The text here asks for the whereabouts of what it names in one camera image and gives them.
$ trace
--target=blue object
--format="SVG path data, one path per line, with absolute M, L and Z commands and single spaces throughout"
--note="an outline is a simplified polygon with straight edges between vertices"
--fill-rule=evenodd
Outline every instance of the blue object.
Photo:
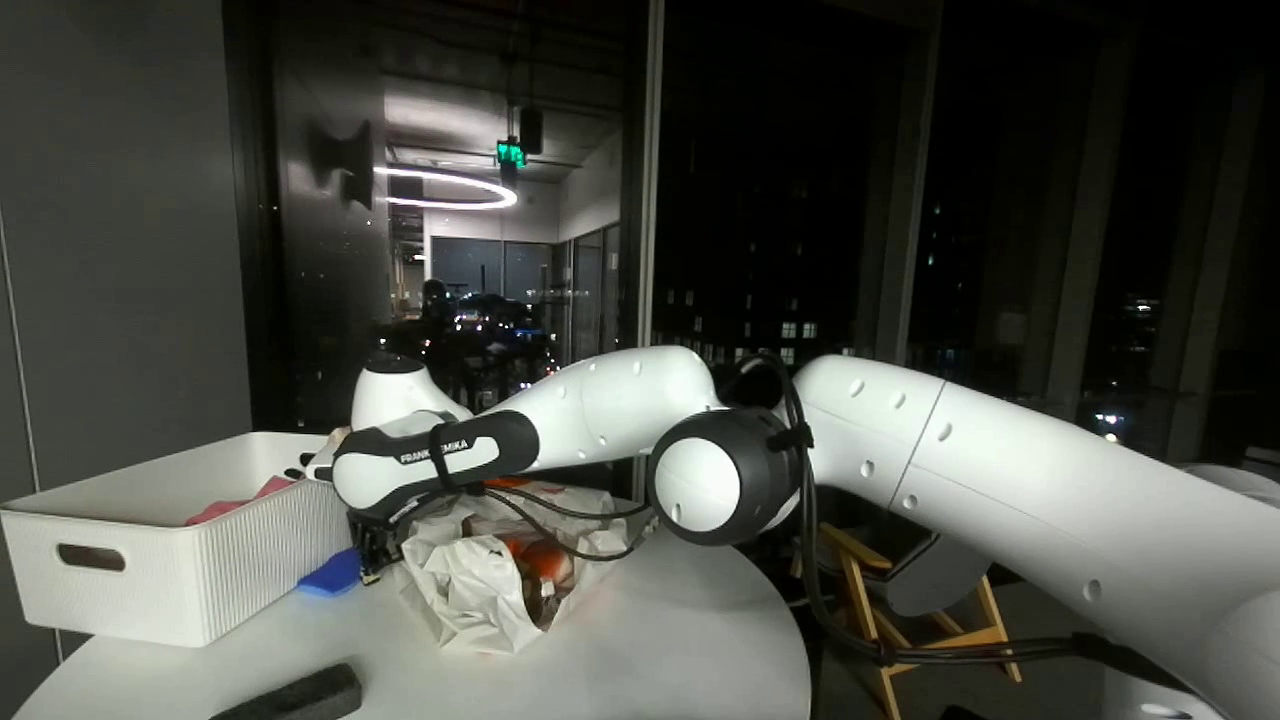
M 359 552 L 356 549 L 327 555 L 321 568 L 312 568 L 306 580 L 296 580 L 296 588 L 309 598 L 341 598 L 353 586 L 359 586 Z

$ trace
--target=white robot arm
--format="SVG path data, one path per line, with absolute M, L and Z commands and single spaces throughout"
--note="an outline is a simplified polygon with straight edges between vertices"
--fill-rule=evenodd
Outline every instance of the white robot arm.
M 970 540 L 1232 720 L 1280 714 L 1280 507 L 1075 424 L 825 358 L 797 377 L 793 428 L 790 408 L 729 411 L 687 347 L 580 361 L 480 416 L 425 398 L 399 420 L 353 420 L 331 463 L 353 514 L 396 519 L 441 483 L 650 457 L 679 536 L 746 540 L 793 514 L 784 450 L 805 440 L 818 483 Z

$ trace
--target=round white table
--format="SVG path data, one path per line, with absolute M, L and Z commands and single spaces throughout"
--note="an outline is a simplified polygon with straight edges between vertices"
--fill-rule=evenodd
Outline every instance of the round white table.
M 441 651 L 396 576 L 283 598 L 217 646 L 89 641 L 19 720 L 217 717 L 326 663 L 353 663 L 356 717 L 399 720 L 809 720 L 809 651 L 790 605 L 738 549 L 652 533 L 516 656 Z

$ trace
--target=white plastic bin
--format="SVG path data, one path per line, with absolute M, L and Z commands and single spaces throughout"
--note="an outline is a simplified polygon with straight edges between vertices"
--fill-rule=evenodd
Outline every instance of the white plastic bin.
M 0 507 L 27 626 L 203 650 L 348 549 L 331 483 L 253 499 L 326 438 L 245 433 Z M 253 499 L 189 524 L 217 499 Z

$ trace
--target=ceiling light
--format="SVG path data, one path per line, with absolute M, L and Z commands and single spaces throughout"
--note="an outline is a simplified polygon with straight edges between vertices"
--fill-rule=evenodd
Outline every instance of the ceiling light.
M 441 212 L 496 212 L 496 209 L 514 209 L 516 193 L 480 177 L 454 177 L 454 172 L 433 172 L 433 167 L 394 167 L 380 164 L 380 177 L 410 177 L 410 179 L 425 179 L 435 187 L 459 187 L 459 193 L 478 193 L 471 198 L 380 198 L 384 203 L 399 203 L 399 209 L 441 209 Z

